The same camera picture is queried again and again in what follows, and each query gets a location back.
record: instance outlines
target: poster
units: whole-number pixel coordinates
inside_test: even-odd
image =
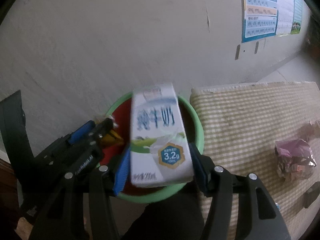
[[[302,22],[302,0],[294,0],[291,34],[299,34]]]
[[[276,35],[278,0],[244,0],[242,42]]]
[[[276,35],[291,34],[293,21],[294,0],[278,0],[278,24]]]

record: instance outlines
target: green bowl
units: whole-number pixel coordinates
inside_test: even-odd
[[[108,110],[107,115],[112,115],[112,113],[125,101],[130,99],[132,97],[132,93],[128,93],[120,97]],[[199,120],[198,115],[196,114],[196,111],[193,109],[191,104],[183,97],[178,96],[179,103],[182,103],[185,109],[190,114],[190,117],[194,123],[195,126],[195,144],[199,150],[199,152],[202,154],[204,149],[204,132],[201,125],[201,122]],[[180,184],[174,184],[170,186],[163,187],[162,189],[152,192],[146,195],[141,196],[132,196],[127,195],[124,193],[119,193],[118,197],[127,201],[135,202],[135,203],[152,203],[152,202],[158,202],[161,200],[164,200],[166,198],[169,198],[170,196],[176,194],[179,190],[181,190],[186,183],[180,183]]]

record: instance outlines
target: striped cushion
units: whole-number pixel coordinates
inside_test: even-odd
[[[193,89],[190,102],[204,128],[204,154],[231,173],[256,173],[280,211],[292,240],[299,239],[320,207],[320,198],[303,208],[302,195],[316,181],[320,170],[308,180],[284,182],[276,172],[275,141],[299,138],[300,128],[320,120],[320,92],[314,82],[243,84],[227,88]],[[310,142],[320,165],[320,139]],[[234,195],[228,239],[234,239],[237,221]],[[201,195],[206,219],[211,199]]]

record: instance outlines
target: white milk carton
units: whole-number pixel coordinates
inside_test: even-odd
[[[159,187],[192,181],[193,167],[172,84],[134,91],[131,108],[131,183]]]

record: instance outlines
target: crumpled wrapper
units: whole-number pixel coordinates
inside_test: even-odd
[[[275,152],[277,172],[280,177],[295,181],[308,179],[313,174],[316,161],[313,158],[310,145],[305,140],[276,141]]]

